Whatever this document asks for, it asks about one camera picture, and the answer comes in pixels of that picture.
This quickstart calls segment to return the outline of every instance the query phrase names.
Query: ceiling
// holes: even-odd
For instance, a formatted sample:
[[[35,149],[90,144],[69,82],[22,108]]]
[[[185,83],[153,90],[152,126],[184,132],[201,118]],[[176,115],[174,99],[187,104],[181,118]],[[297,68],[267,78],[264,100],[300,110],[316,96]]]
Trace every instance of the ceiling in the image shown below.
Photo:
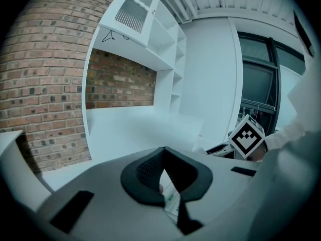
[[[178,22],[207,17],[257,18],[294,31],[292,0],[161,0]]]

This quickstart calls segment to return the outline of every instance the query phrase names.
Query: white cube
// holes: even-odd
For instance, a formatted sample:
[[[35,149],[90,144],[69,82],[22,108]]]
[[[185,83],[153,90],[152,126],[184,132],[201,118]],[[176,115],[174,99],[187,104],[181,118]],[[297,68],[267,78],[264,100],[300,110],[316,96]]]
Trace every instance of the white cube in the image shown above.
[[[247,158],[265,138],[264,129],[250,115],[246,115],[228,138],[229,143]]]

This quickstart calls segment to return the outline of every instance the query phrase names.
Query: window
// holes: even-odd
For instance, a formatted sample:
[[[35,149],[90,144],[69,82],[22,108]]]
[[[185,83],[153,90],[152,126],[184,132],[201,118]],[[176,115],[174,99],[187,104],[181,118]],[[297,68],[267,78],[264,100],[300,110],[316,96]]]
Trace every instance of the window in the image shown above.
[[[283,65],[302,75],[304,57],[272,38],[239,32],[243,58],[243,90],[238,122],[251,115],[264,128],[265,135],[275,132],[281,101]]]

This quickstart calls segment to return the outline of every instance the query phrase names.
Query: brick wall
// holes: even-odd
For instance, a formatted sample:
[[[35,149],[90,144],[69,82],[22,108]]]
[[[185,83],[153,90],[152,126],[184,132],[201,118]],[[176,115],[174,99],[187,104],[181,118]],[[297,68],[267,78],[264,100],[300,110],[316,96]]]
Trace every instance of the brick wall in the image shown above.
[[[112,0],[30,0],[0,52],[0,130],[34,172],[90,160],[81,112],[84,60]]]
[[[86,79],[86,109],[153,105],[156,72],[93,49]]]

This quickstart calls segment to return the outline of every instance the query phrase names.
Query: desk surface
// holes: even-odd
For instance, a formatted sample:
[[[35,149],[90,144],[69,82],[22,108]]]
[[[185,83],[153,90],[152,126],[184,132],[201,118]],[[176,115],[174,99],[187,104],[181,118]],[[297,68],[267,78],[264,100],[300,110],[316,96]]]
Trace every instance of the desk surface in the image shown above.
[[[11,131],[0,133],[0,156],[16,140],[22,131]]]

